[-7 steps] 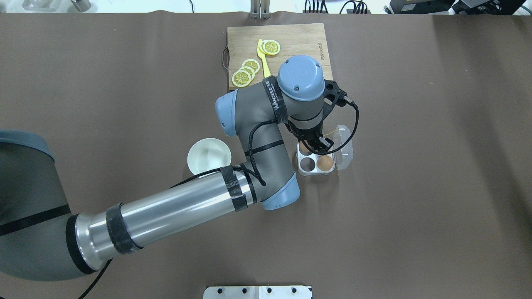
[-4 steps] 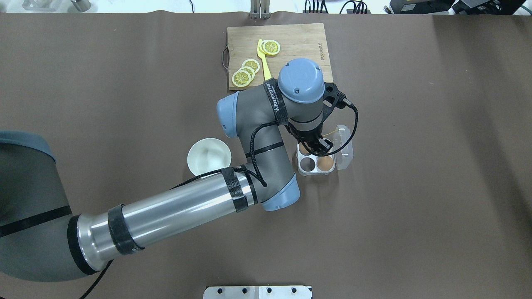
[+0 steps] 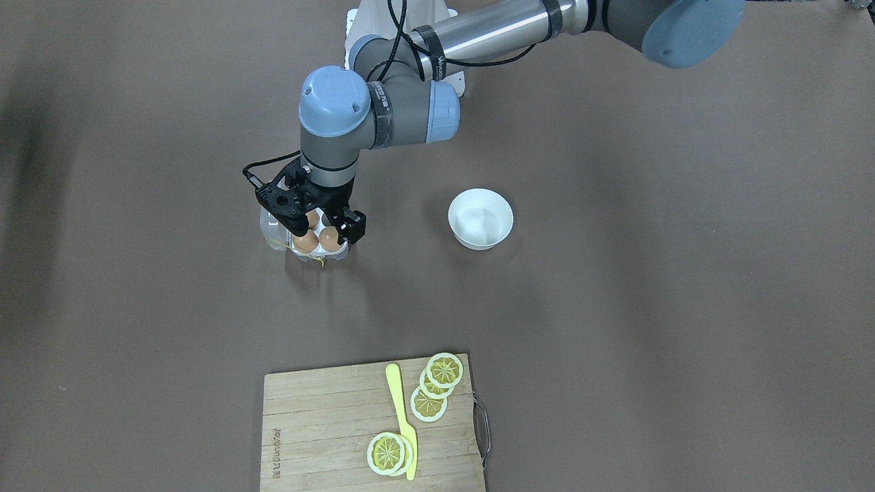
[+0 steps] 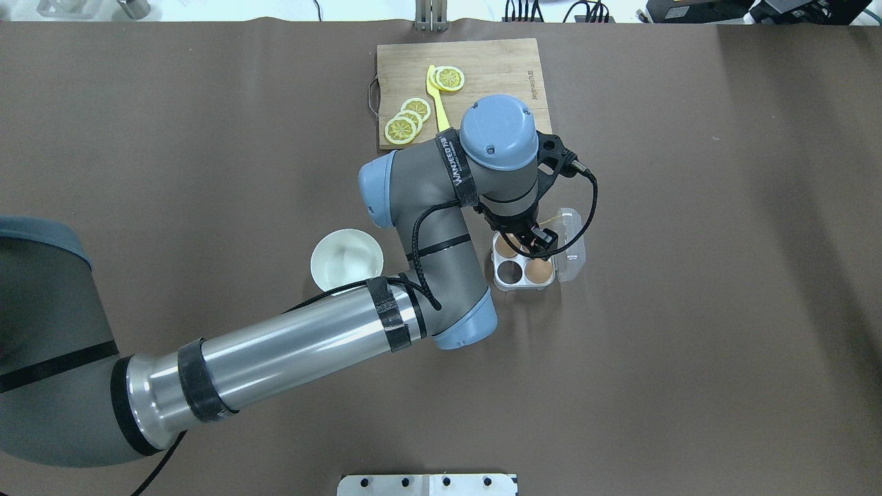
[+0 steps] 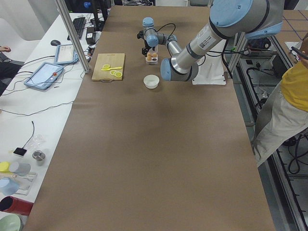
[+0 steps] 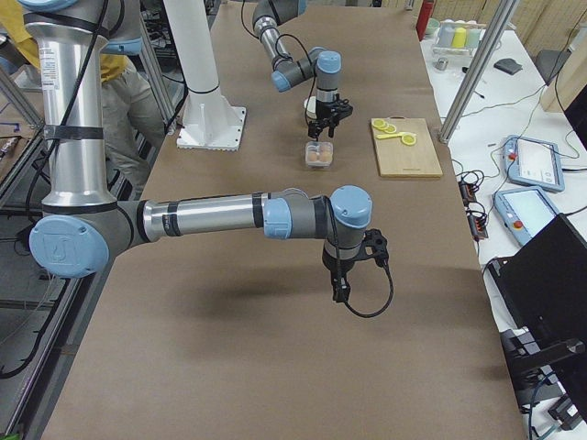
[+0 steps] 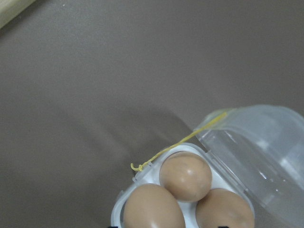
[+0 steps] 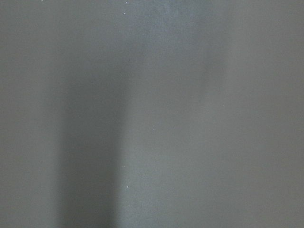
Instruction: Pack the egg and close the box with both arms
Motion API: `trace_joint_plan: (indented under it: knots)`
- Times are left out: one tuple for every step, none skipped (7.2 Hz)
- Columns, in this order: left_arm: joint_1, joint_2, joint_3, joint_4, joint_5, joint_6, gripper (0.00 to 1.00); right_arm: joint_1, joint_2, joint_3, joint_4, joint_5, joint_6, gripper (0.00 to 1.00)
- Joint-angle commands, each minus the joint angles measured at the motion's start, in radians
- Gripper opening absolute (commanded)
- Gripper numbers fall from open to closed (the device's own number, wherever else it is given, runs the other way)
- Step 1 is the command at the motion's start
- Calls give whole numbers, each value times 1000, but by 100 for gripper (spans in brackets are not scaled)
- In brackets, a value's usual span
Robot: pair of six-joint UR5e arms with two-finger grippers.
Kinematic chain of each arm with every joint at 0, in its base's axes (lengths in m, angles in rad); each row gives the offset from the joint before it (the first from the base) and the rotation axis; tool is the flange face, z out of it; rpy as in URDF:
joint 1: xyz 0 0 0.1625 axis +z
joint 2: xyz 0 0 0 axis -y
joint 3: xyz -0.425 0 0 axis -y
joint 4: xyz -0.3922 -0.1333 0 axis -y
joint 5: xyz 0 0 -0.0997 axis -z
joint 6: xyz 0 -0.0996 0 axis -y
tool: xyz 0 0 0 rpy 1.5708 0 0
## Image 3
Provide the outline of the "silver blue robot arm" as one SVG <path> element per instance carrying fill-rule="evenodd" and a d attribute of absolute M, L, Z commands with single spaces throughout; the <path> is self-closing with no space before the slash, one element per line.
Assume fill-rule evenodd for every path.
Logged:
<path fill-rule="evenodd" d="M 694 66 L 724 46 L 742 1 L 498 1 L 406 31 L 406 11 L 388 3 L 393 37 L 357 38 L 348 66 L 322 66 L 304 79 L 298 103 L 301 148 L 260 205 L 293 236 L 322 210 L 346 242 L 363 237 L 366 216 L 350 208 L 360 153 L 450 139 L 461 118 L 448 76 L 516 62 L 563 34 L 606 32 L 667 68 Z"/>

